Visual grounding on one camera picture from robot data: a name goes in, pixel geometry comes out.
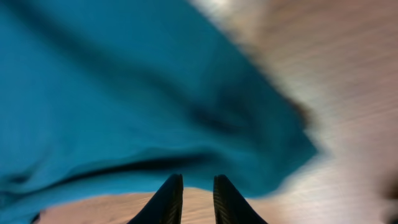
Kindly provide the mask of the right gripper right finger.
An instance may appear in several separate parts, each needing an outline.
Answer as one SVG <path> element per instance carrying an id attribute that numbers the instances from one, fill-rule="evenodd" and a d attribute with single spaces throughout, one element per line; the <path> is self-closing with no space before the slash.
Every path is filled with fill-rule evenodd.
<path id="1" fill-rule="evenodd" d="M 214 177 L 213 203 L 216 224 L 268 224 L 225 175 Z"/>

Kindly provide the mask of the blue polo shirt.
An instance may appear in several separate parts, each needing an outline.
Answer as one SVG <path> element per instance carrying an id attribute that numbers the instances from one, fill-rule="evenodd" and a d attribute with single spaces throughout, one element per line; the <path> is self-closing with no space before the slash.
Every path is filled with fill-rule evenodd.
<path id="1" fill-rule="evenodd" d="M 294 107 L 186 1 L 1 2 L 1 222 L 226 175 L 261 197 L 317 150 Z"/>

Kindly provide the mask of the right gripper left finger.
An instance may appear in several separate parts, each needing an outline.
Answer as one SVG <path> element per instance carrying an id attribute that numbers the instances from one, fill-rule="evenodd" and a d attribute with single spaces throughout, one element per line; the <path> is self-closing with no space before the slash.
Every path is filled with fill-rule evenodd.
<path id="1" fill-rule="evenodd" d="M 183 177 L 171 175 L 127 224 L 181 224 Z"/>

